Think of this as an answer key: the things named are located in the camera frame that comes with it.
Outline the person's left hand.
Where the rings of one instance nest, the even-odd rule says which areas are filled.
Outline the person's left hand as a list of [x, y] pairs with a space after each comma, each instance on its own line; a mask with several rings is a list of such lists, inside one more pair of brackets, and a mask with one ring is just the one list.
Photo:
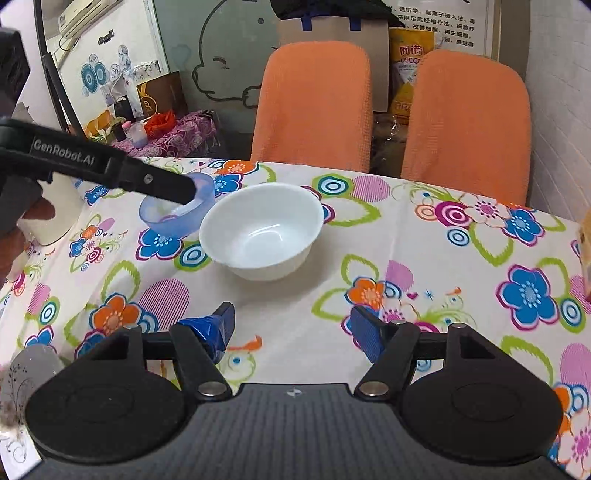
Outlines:
[[[54, 206], [45, 198], [40, 198], [23, 215], [24, 219], [50, 220], [55, 216]], [[9, 233], [1, 237], [0, 241], [0, 277], [4, 283], [10, 273], [16, 258], [24, 252], [25, 236], [23, 232], [14, 227]]]

